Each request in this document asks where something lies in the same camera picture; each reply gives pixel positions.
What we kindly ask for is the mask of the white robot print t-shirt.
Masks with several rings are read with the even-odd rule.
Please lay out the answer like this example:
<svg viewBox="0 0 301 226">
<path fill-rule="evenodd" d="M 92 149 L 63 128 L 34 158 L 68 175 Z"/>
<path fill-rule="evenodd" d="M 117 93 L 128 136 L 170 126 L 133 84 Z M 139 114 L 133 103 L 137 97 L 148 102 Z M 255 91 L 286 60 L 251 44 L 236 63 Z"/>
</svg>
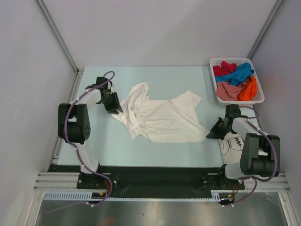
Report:
<svg viewBox="0 0 301 226">
<path fill-rule="evenodd" d="M 123 123 L 130 137 L 143 136 L 155 143 L 193 143 L 206 139 L 195 108 L 201 97 L 186 91 L 170 100 L 150 100 L 149 85 L 134 85 L 120 102 L 122 112 L 112 117 Z"/>
</svg>

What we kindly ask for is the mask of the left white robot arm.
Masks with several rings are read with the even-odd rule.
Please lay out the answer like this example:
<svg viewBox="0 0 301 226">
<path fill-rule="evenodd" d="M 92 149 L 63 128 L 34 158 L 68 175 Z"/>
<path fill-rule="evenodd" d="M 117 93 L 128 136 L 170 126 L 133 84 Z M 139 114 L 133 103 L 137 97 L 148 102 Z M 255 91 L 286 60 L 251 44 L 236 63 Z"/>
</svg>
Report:
<svg viewBox="0 0 301 226">
<path fill-rule="evenodd" d="M 89 174 L 87 182 L 93 188 L 101 187 L 104 177 L 97 172 L 99 162 L 87 145 L 91 135 L 89 110 L 103 104 L 109 114 L 123 112 L 111 80 L 105 75 L 97 77 L 96 82 L 87 86 L 81 96 L 72 102 L 61 103 L 58 107 L 58 136 L 73 147 L 80 162 L 80 171 Z"/>
</svg>

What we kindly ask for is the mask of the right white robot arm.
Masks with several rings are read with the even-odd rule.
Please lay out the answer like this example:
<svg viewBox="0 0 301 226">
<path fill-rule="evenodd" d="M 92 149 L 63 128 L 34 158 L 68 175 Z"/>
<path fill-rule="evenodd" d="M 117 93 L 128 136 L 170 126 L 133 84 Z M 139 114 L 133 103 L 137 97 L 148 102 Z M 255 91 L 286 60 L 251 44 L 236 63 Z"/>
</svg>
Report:
<svg viewBox="0 0 301 226">
<path fill-rule="evenodd" d="M 263 132 L 251 122 L 251 117 L 241 113 L 241 107 L 230 104 L 225 107 L 224 118 L 210 129 L 208 139 L 224 140 L 229 133 L 237 134 L 243 141 L 240 161 L 222 166 L 217 184 L 228 189 L 234 180 L 247 179 L 269 182 L 280 172 L 280 138 Z"/>
</svg>

